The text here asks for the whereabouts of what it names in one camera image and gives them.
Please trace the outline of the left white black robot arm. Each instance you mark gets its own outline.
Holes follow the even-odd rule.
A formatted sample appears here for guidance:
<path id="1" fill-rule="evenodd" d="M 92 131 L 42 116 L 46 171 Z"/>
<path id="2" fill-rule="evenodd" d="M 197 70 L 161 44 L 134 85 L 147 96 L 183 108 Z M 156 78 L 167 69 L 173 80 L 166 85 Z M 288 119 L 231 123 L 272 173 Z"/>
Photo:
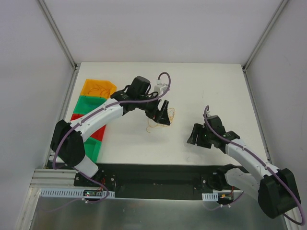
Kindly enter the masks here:
<path id="1" fill-rule="evenodd" d="M 102 105 L 81 118 L 70 122 L 58 121 L 50 143 L 50 148 L 55 153 L 54 158 L 60 158 L 78 171 L 90 186 L 99 185 L 102 176 L 96 163 L 86 155 L 84 142 L 109 122 L 135 109 L 143 110 L 157 124 L 170 125 L 167 112 L 169 102 L 165 100 L 161 107 L 158 106 L 170 86 L 171 83 L 163 84 L 158 78 L 157 90 L 150 92 L 150 81 L 137 76 L 130 85 L 114 92 Z"/>

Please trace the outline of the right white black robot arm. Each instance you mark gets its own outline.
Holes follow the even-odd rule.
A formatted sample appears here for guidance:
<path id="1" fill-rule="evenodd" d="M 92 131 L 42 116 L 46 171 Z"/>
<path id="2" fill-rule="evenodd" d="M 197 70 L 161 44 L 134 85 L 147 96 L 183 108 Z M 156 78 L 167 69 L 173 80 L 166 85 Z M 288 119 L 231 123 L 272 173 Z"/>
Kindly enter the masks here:
<path id="1" fill-rule="evenodd" d="M 225 130 L 219 116 L 205 116 L 204 124 L 195 123 L 187 143 L 207 149 L 215 147 L 245 169 L 243 172 L 232 164 L 218 168 L 207 180 L 211 189 L 236 187 L 257 200 L 261 210 L 272 219 L 293 208 L 302 208 L 294 174 L 263 161 L 238 134 Z"/>

